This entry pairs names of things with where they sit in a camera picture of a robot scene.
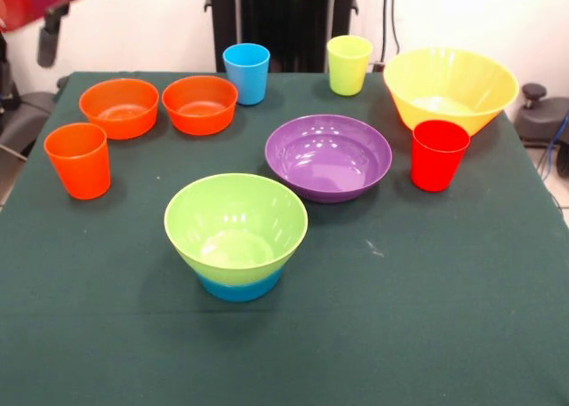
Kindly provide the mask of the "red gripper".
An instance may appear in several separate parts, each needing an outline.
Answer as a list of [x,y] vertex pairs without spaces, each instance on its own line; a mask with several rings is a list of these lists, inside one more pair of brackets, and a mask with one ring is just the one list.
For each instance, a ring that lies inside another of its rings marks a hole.
[[11,32],[44,17],[38,37],[36,61],[42,68],[54,65],[61,20],[74,0],[1,0],[1,31]]

